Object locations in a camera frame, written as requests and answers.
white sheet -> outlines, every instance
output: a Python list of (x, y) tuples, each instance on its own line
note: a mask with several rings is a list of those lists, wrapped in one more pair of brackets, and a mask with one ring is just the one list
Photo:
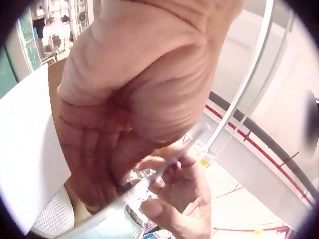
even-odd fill
[(24, 234), (70, 176), (43, 65), (0, 100), (0, 196)]

yellow label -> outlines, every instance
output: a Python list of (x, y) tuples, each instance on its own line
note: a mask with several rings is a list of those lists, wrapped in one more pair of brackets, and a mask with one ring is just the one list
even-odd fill
[(205, 159), (202, 159), (200, 162), (201, 162), (201, 164), (204, 165), (204, 166), (207, 164), (207, 161), (206, 161)]
[(254, 231), (254, 235), (260, 235), (263, 231)]

white pipe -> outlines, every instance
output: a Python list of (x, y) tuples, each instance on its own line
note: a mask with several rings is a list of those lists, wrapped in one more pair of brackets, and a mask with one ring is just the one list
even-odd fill
[(219, 133), (225, 128), (226, 124), (228, 123), (229, 119), (233, 116), (235, 110), (238, 107), (238, 104), (240, 103), (242, 97), (244, 96), (244, 93), (246, 92), (251, 80), (254, 77), (254, 74), (256, 72), (257, 66), (260, 62), (262, 53), (265, 49), (267, 39), (270, 33), (271, 29), (271, 22), (272, 22), (272, 10), (274, 7), (274, 0), (267, 0), (266, 2), (266, 9), (263, 17), (263, 22), (261, 24), (260, 33), (258, 36), (258, 40), (255, 46), (254, 54), (251, 60), (250, 68), (248, 69), (246, 76), (243, 78), (243, 81), (232, 101), (230, 104), (228, 110), (225, 113), (225, 116), (217, 126), (216, 130), (214, 131), (213, 135), (209, 139), (208, 143), (205, 145), (203, 151), (199, 155), (199, 160), (202, 160), (205, 156), (205, 154), (208, 152), (211, 145), (216, 140)]
[(229, 143), (229, 141), (232, 139), (232, 137), (236, 134), (237, 130), (243, 125), (243, 123), (245, 122), (245, 120), (248, 118), (248, 116), (250, 116), (254, 109), (256, 108), (256, 106), (259, 104), (261, 98), (264, 96), (265, 92), (268, 89), (268, 85), (271, 81), (271, 79), (274, 76), (274, 73), (276, 72), (276, 69), (278, 67), (278, 63), (282, 58), (283, 53), (285, 52), (285, 46), (286, 46), (286, 42), (287, 42), (287, 35), (289, 33), (290, 27), (291, 27), (291, 23), (293, 21), (293, 10), (290, 11), (289, 14), (289, 21), (287, 24), (287, 27), (285, 29), (285, 33), (283, 35), (283, 39), (281, 41), (279, 50), (277, 52), (276, 58), (274, 60), (274, 63), (271, 66), (271, 69), (269, 71), (269, 74), (265, 80), (265, 82), (263, 83), (263, 85), (260, 88), (260, 91), (258, 92), (257, 96), (255, 97), (253, 103), (251, 104), (250, 108), (248, 109), (247, 113), (244, 115), (243, 119), (240, 121), (239, 125), (234, 129), (233, 133), (230, 135), (230, 137), (227, 139), (227, 141), (225, 142), (225, 144), (223, 144), (223, 146), (217, 151), (217, 153), (215, 154), (215, 157), (217, 157), (218, 153), (225, 147), (225, 145), (227, 145)]

wrinkled skin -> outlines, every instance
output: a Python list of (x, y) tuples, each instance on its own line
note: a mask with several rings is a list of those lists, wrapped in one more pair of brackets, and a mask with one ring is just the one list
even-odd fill
[(79, 36), (58, 89), (68, 185), (96, 212), (125, 174), (205, 106), (239, 0), (107, 1)]

white mesh basket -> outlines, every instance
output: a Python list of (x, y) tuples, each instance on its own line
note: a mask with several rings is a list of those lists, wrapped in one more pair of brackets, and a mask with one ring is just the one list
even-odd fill
[(44, 238), (54, 238), (73, 227), (73, 207), (62, 186), (35, 221), (31, 231)]

